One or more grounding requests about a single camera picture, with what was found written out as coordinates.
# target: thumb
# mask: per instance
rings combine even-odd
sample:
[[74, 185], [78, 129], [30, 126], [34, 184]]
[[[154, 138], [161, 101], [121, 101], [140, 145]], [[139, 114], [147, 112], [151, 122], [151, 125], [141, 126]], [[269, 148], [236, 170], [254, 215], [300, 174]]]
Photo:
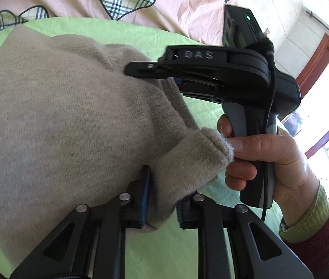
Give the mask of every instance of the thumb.
[[290, 164], [300, 157], [295, 140], [289, 135], [259, 134], [228, 139], [236, 158]]

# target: wooden window frame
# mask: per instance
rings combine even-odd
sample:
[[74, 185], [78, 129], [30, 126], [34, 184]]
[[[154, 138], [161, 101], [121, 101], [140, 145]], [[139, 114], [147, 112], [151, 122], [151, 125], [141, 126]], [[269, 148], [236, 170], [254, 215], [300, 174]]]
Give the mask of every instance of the wooden window frame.
[[[313, 56], [296, 79], [299, 84], [301, 98], [313, 87], [328, 64], [329, 35], [325, 33]], [[305, 153], [306, 157], [312, 157], [327, 141], [329, 141], [329, 131]]]

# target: metal screw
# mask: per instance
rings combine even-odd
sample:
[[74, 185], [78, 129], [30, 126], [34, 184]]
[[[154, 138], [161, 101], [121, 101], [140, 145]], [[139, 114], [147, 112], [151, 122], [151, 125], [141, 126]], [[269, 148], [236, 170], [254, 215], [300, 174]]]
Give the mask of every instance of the metal screw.
[[122, 193], [122, 194], [119, 195], [119, 199], [121, 201], [127, 201], [127, 200], [131, 199], [131, 195], [128, 194], [128, 193]]
[[79, 213], [84, 213], [85, 211], [87, 211], [88, 207], [87, 205], [78, 205], [76, 207], [76, 211]]
[[195, 195], [193, 196], [193, 199], [194, 199], [195, 201], [201, 202], [201, 201], [203, 201], [203, 200], [205, 199], [205, 197], [204, 197], [202, 194], [195, 194]]
[[247, 206], [240, 203], [239, 205], [236, 205], [236, 210], [240, 213], [245, 213], [249, 210], [249, 208], [247, 208]]

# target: green sleeve cuff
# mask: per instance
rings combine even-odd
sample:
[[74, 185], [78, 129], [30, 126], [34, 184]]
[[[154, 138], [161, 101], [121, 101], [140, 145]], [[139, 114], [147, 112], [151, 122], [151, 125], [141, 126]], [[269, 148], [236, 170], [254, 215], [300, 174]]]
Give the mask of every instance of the green sleeve cuff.
[[295, 225], [287, 227], [282, 219], [279, 235], [288, 243], [299, 243], [308, 240], [316, 234], [329, 218], [329, 199], [324, 187], [320, 184], [316, 200], [308, 212]]

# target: human hand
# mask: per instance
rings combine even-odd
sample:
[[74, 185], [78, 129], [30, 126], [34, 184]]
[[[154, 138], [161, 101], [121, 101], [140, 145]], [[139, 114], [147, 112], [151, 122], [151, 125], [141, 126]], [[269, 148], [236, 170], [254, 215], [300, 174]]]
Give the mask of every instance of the human hand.
[[277, 181], [273, 191], [288, 226], [296, 224], [316, 199], [319, 181], [309, 168], [308, 159], [286, 131], [278, 128], [278, 135], [261, 134], [231, 138], [232, 127], [225, 115], [217, 129], [228, 138], [234, 149], [234, 160], [226, 170], [225, 183], [240, 191], [246, 181], [256, 176], [256, 168], [247, 162], [261, 160], [274, 162]]

